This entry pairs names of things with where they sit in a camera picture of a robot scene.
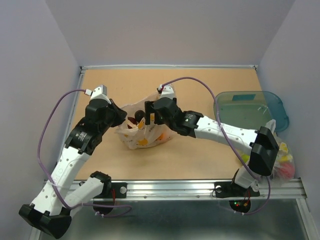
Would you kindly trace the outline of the orange printed plastic bag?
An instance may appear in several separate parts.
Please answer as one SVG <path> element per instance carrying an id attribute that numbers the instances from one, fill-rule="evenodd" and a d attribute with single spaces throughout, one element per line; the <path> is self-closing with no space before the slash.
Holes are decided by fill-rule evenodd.
<path id="1" fill-rule="evenodd" d="M 155 101 L 159 96 L 158 93 L 153 93 L 141 101 L 124 105 L 121 108 L 127 113 L 127 116 L 126 120 L 116 128 L 115 133 L 129 149 L 135 150 L 155 147 L 171 140 L 177 135 L 177 133 L 169 129 L 166 125 L 155 124 L 154 114 L 150 115 L 149 125 L 145 124 L 144 118 L 136 125 L 129 123 L 129 118 L 134 117 L 136 111 L 145 109 L 145 101 Z"/>

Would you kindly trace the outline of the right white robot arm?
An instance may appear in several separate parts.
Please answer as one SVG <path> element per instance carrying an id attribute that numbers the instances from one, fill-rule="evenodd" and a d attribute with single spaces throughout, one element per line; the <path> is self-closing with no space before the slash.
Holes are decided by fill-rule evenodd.
<path id="1" fill-rule="evenodd" d="M 199 112 L 182 111 L 175 98 L 162 97 L 144 103 L 145 123 L 150 125 L 151 115 L 156 125 L 166 125 L 181 136 L 205 139 L 228 145 L 238 154 L 249 155 L 230 182 L 231 192 L 242 195 L 257 184 L 262 176 L 269 178 L 279 152 L 272 131 L 262 126 L 259 130 L 244 129 L 213 120 Z"/>

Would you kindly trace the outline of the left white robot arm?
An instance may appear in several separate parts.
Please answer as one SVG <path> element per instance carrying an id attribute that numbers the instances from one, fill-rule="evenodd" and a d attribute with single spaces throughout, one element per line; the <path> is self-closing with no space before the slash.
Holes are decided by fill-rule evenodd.
<path id="1" fill-rule="evenodd" d="M 72 217 L 94 197 L 113 194 L 109 175 L 95 171 L 75 192 L 68 193 L 76 175 L 102 142 L 104 133 L 121 125 L 127 113 L 112 99 L 91 99 L 85 116 L 67 137 L 50 179 L 18 214 L 32 227 L 60 239 L 71 225 Z"/>

